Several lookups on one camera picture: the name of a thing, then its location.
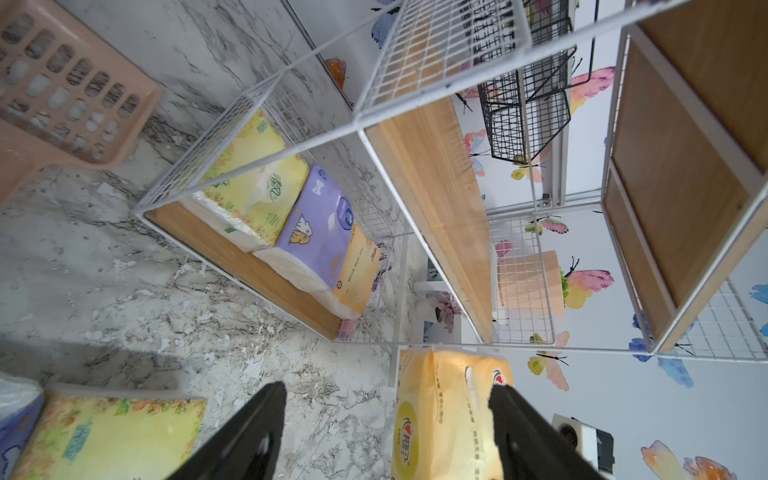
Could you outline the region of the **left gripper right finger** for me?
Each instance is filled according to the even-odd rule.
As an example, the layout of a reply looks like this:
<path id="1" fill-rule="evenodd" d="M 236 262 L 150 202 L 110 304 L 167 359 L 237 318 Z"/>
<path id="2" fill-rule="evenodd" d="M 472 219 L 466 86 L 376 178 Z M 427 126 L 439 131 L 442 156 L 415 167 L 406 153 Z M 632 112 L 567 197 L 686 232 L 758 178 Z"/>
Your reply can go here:
<path id="1" fill-rule="evenodd" d="M 488 407 L 505 480 L 602 478 L 512 386 L 493 386 Z"/>

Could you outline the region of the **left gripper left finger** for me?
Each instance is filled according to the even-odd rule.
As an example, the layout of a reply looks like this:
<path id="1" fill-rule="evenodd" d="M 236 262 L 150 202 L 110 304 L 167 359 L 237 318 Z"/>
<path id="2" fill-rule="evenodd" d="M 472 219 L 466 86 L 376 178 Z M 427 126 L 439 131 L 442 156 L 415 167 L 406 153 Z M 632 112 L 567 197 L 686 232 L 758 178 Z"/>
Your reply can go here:
<path id="1" fill-rule="evenodd" d="M 284 431 L 287 390 L 265 385 L 170 477 L 271 479 Z"/>

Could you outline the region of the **yellow tissue pack shelf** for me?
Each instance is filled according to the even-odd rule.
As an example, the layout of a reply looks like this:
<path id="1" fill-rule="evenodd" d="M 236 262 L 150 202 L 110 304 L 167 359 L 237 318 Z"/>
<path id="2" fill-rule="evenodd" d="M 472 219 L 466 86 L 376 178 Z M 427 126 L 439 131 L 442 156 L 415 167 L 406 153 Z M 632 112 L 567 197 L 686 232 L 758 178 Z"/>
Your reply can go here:
<path id="1" fill-rule="evenodd" d="M 331 314 L 343 320 L 356 320 L 372 294 L 380 258 L 381 249 L 355 222 L 336 283 L 314 298 Z"/>
<path id="2" fill-rule="evenodd" d="M 466 351 L 399 352 L 391 477 L 501 479 L 489 399 L 512 385 L 507 360 Z"/>

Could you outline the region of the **green tissue pack shelf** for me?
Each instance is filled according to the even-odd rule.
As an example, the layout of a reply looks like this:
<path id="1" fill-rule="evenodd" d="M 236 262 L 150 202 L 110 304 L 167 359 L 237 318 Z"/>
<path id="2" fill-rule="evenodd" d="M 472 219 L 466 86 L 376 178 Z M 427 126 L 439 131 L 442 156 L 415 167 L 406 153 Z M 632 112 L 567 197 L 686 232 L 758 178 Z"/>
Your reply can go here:
<path id="1" fill-rule="evenodd" d="M 205 181 L 286 148 L 283 136 L 257 110 L 227 145 Z M 274 246 L 309 175 L 298 155 L 274 161 L 179 200 L 216 233 L 245 253 Z"/>
<path id="2" fill-rule="evenodd" d="M 12 479 L 165 479 L 195 449 L 207 399 L 176 391 L 47 389 Z"/>

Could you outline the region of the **yellow tissue pack bottom shelf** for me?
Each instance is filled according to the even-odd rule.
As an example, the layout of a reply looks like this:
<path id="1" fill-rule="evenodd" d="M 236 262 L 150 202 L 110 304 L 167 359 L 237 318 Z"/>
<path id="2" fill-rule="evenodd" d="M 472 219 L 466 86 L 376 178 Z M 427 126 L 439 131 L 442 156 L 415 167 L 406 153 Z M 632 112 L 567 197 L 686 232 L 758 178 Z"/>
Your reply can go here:
<path id="1" fill-rule="evenodd" d="M 331 314 L 343 320 L 356 320 L 372 294 L 380 258 L 381 249 L 355 222 L 336 283 L 314 298 Z"/>

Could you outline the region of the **purple tissue pack bottom shelf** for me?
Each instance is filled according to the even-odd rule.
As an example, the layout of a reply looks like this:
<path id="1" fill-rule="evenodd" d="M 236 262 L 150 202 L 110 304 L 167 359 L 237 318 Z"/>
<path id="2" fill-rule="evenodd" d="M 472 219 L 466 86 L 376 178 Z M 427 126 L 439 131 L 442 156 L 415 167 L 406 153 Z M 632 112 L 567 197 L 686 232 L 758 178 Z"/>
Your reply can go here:
<path id="1" fill-rule="evenodd" d="M 275 245 L 254 256 L 301 291 L 328 291 L 338 280 L 354 223 L 346 193 L 316 163 Z"/>

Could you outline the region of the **purple tissue pack shelf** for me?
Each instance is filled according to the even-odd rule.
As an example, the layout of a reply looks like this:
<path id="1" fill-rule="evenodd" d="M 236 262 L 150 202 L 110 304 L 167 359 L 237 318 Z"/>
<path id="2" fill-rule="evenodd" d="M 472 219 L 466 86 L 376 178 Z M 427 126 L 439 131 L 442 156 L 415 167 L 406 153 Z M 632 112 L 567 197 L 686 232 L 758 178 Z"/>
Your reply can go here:
<path id="1" fill-rule="evenodd" d="M 275 245 L 254 256 L 301 291 L 328 291 L 338 280 L 354 223 L 346 193 L 316 163 Z"/>
<path id="2" fill-rule="evenodd" d="M 30 379 L 1 373 L 1 478 L 13 473 L 44 404 L 42 386 Z"/>

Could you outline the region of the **green tissue pack bottom shelf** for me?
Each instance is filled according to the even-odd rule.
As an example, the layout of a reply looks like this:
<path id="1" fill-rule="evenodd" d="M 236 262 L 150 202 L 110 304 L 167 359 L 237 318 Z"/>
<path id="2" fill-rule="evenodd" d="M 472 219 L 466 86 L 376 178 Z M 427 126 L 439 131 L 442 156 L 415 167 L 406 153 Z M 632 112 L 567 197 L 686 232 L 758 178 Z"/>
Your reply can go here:
<path id="1" fill-rule="evenodd" d="M 227 145 L 205 181 L 286 148 L 283 136 L 257 110 Z M 298 155 L 274 161 L 179 200 L 216 233 L 245 253 L 274 246 L 309 175 Z"/>

